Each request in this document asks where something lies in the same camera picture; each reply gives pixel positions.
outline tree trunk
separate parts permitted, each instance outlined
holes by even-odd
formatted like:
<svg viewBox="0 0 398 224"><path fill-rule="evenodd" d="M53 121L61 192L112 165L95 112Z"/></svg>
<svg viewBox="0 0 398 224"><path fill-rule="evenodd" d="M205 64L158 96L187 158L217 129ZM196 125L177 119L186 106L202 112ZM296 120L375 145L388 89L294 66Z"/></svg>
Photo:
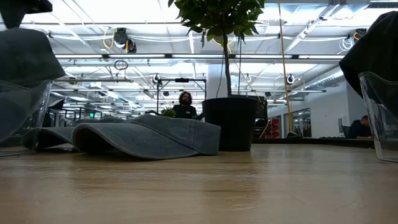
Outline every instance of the tree trunk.
<svg viewBox="0 0 398 224"><path fill-rule="evenodd" d="M225 58L225 77L226 77L226 89L228 92L228 97L232 95L231 89L231 75L229 73L229 52L228 52L228 36L225 31L223 31L223 40L224 40L224 58Z"/></svg>

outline white wall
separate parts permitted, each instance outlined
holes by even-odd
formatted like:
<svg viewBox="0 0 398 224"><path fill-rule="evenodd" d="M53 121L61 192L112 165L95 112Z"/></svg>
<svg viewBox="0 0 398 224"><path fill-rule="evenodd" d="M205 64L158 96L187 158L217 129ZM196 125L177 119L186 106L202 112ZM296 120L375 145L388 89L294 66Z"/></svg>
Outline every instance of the white wall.
<svg viewBox="0 0 398 224"><path fill-rule="evenodd" d="M291 110L311 109L312 137L343 137L339 133L338 119L343 118L343 125L349 126L349 110L346 82L338 83L337 87L326 88L326 93L310 93L305 101L293 101ZM287 106L278 106L268 110L268 116L284 115Z"/></svg>
<svg viewBox="0 0 398 224"><path fill-rule="evenodd" d="M227 97L225 66L209 65L207 73L207 97L206 99Z"/></svg>

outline black shirt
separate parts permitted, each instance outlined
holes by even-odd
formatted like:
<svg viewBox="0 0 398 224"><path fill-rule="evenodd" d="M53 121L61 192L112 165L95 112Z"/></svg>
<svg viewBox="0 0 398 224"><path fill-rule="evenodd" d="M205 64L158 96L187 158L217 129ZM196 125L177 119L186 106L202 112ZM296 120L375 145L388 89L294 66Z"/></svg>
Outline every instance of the black shirt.
<svg viewBox="0 0 398 224"><path fill-rule="evenodd" d="M362 125L360 120L354 121L351 127L349 127L349 139L356 139L356 137L369 137L371 135L371 128Z"/></svg>
<svg viewBox="0 0 398 224"><path fill-rule="evenodd" d="M176 118L192 119L197 116L197 110L193 106L175 105L173 110Z"/></svg>

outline ceiling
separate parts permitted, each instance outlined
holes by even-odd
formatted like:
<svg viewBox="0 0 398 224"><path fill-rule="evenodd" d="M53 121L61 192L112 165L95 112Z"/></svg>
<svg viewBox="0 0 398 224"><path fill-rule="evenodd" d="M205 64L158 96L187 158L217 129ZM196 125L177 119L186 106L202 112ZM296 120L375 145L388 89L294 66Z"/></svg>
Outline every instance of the ceiling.
<svg viewBox="0 0 398 224"><path fill-rule="evenodd" d="M222 54L222 48L217 43L211 41L201 47L200 34L187 35L188 29L181 26L179 20L175 19L178 9L175 6L169 8L167 0L50 0L50 2L53 4L52 13L26 15L21 27L39 30L47 34L55 54L107 54L108 52L109 54L121 54L123 50L115 45L110 49L104 46L104 41L106 45L111 45L112 33L118 27L127 28L129 38L137 46L138 54ZM288 3L282 4L281 13L285 53L289 55L344 55L354 44L352 35L355 29L369 28L380 14L397 10L394 8L369 8L369 1L364 0L348 0L347 5L329 5L328 0L303 0L300 1L300 4L295 3L297 1L282 2ZM241 52L237 39L233 36L229 37L231 53L280 55L282 48L281 38L279 38L279 10L275 1L268 1L264 14L260 15L256 27L260 35L247 37ZM4 24L0 21L0 30L4 29ZM193 78L194 76L206 78L208 65L221 63L221 60L210 62L207 60L151 59L149 63L146 59L135 59L130 60L129 68L121 72L116 70L112 64L106 68L103 65L95 65L95 63L87 65L85 62L89 62L89 60L65 58L62 60L62 65L68 73L68 77L90 80L117 78L134 82L55 82L53 89L84 89L93 86L103 89L151 89L154 87L152 79L155 74L159 74L161 78ZM237 59L231 62L233 77L237 77L239 74L238 63ZM292 86L295 88L311 82L336 66L337 62L288 63L286 72L297 78ZM242 61L241 71L253 88L275 90L283 88L283 64L280 60L273 63L260 60L256 62ZM233 78L233 83L238 84L236 79ZM243 89L249 88L247 81L243 79L240 84ZM200 92L201 89L196 83L172 82L164 88L196 88L198 91L193 97L198 99L205 97L204 92ZM156 104L154 97L151 96L155 93L117 92L116 90L115 92L120 96L120 98L115 97L116 100L111 96L99 96L98 92L58 92L58 94L79 96L97 103L105 101L122 103L120 99L124 98L130 104L138 105L142 110L152 109L154 108L153 103ZM178 94L178 91L170 92L170 96L164 96L164 98L177 99ZM85 101L69 100L75 103L85 103ZM172 100L164 101L164 103L162 107L171 106ZM124 110L125 108L118 106L116 109Z"/></svg>

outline cap brim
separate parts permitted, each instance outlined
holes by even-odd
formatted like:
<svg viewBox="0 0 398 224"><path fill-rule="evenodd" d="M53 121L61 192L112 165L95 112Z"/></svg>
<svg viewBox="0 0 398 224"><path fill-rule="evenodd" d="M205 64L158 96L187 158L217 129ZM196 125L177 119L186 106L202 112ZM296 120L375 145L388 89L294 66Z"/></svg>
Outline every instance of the cap brim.
<svg viewBox="0 0 398 224"><path fill-rule="evenodd" d="M38 143L38 149L59 146L65 143L72 144L73 128L35 128L25 133L21 143L29 149L32 149L32 146L36 143Z"/></svg>
<svg viewBox="0 0 398 224"><path fill-rule="evenodd" d="M143 159L177 159L198 154L149 128L131 123L80 124L73 130L73 145L81 152L117 149Z"/></svg>

